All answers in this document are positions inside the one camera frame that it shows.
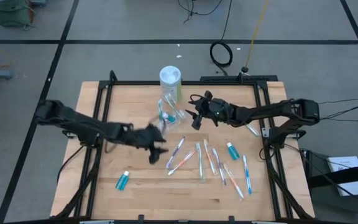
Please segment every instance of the gray floor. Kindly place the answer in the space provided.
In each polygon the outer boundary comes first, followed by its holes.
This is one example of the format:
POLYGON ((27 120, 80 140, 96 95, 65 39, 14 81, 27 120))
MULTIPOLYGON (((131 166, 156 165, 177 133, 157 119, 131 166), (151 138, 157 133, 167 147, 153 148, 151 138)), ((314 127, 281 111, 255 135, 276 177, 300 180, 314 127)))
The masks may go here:
MULTIPOLYGON (((208 12, 217 0, 198 0, 195 11, 208 12)), ((51 0, 37 8, 35 29, 0 26, 0 39, 53 39, 62 34, 73 0, 51 0)), ((347 0, 358 24, 358 0, 347 0)), ((176 0, 80 0, 68 40, 218 39, 229 1, 209 16, 193 16, 176 0)), ((250 39, 262 1, 233 0, 227 39, 250 39)), ((271 1, 258 39, 356 40, 340 1, 271 1)), ((0 80, 0 205, 21 151, 30 120, 57 45, 1 45, 14 59, 11 80, 0 80)), ((249 45, 231 45, 235 75, 244 66, 249 45)), ((216 49, 218 58, 226 54, 216 49)), ((5 58, 0 55, 0 63, 5 58)), ((83 81, 107 79, 113 69, 119 80, 157 80, 166 65, 177 66, 184 80, 216 75, 209 44, 65 45, 48 93, 75 106, 83 81)), ((358 97, 358 45, 255 45, 249 65, 253 75, 278 75, 292 98, 316 101, 358 97)), ((340 103, 321 107, 322 116, 358 105, 340 103)), ((358 119, 358 110, 343 116, 358 119)), ((358 156, 358 123, 323 121, 306 128, 300 146, 332 156, 358 156)), ((12 199, 6 221, 47 218, 55 180, 67 139, 56 128, 38 127, 12 199)), ((323 220, 357 222, 358 216, 316 203, 323 220)))

